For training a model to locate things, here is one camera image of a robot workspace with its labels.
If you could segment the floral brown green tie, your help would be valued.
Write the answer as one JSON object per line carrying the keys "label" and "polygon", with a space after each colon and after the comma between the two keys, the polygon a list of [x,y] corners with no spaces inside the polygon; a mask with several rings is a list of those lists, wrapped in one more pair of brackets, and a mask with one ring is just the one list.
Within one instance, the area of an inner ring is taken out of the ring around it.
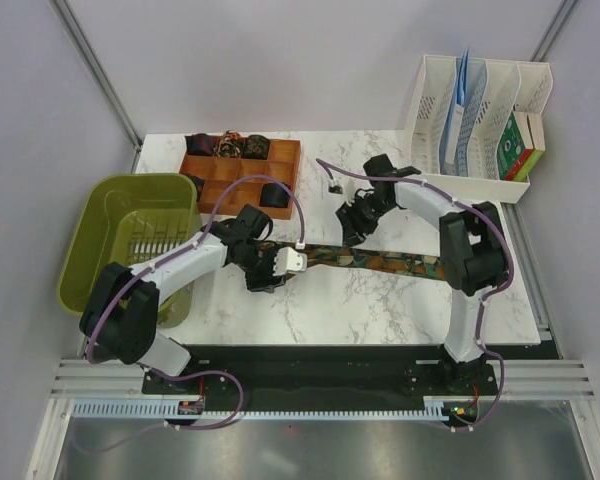
{"label": "floral brown green tie", "polygon": [[307,268],[327,266],[366,269],[437,281],[445,280],[443,263],[437,256],[325,244],[306,244],[302,253],[307,255]]}

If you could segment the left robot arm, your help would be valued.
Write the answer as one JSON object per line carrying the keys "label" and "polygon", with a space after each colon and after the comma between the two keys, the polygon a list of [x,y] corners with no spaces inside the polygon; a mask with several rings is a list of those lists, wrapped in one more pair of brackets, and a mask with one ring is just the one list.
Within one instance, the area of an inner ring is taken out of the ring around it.
{"label": "left robot arm", "polygon": [[89,338],[87,358],[96,363],[94,347],[121,362],[157,370],[178,393],[199,382],[199,369],[190,352],[157,330],[160,306],[194,280],[236,265],[252,292],[271,292],[286,283],[293,267],[305,260],[288,246],[260,239],[272,221],[247,205],[239,215],[209,222],[185,243],[130,267],[112,262],[103,268],[80,320]]}

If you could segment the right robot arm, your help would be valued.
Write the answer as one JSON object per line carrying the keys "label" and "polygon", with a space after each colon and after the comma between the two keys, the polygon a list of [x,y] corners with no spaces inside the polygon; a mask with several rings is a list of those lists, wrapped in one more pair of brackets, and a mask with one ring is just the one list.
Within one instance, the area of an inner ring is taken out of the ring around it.
{"label": "right robot arm", "polygon": [[438,368],[447,392],[463,392],[474,381],[469,363],[486,354],[481,340],[485,302],[508,288],[514,264],[497,208],[490,202],[467,205],[430,183],[413,166],[397,168],[385,154],[364,164],[370,187],[357,191],[329,179],[329,191],[343,196],[336,210],[347,247],[362,244],[375,232],[381,217],[394,209],[410,210],[439,233],[439,258],[452,289],[450,325],[443,347],[449,362]]}

